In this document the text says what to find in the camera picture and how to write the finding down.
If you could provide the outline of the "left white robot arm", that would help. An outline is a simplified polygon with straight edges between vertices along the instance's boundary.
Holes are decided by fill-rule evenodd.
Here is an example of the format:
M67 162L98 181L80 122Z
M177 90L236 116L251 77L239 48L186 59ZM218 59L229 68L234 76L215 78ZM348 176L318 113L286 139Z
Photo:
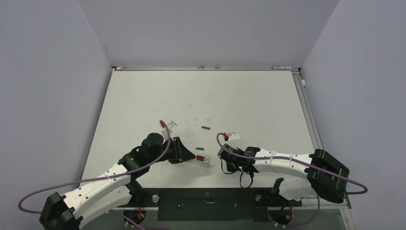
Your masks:
M165 140L161 134L150 133L96 181L63 195L50 195L39 221L46 230L79 230L116 207L143 205L148 198L137 178L149 171L149 163L156 160L177 164L195 158L179 137Z

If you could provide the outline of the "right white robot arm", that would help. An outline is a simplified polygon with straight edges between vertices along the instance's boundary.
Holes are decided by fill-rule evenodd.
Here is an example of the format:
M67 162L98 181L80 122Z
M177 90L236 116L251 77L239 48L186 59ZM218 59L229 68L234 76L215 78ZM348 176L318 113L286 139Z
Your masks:
M250 176L255 173L289 175L288 179L275 182L277 188L270 193L272 202L277 205L307 196L319 196L337 204L344 201L350 171L323 149L310 154L286 154L259 147L234 149L224 144L218 157L226 162L229 172L240 171Z

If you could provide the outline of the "white remote control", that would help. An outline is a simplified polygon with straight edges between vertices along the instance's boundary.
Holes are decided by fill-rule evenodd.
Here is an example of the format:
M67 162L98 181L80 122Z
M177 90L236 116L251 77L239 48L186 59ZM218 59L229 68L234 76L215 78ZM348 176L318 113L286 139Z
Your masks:
M197 164L200 166L210 166L210 156L206 154L196 154L195 158L188 161L189 163Z

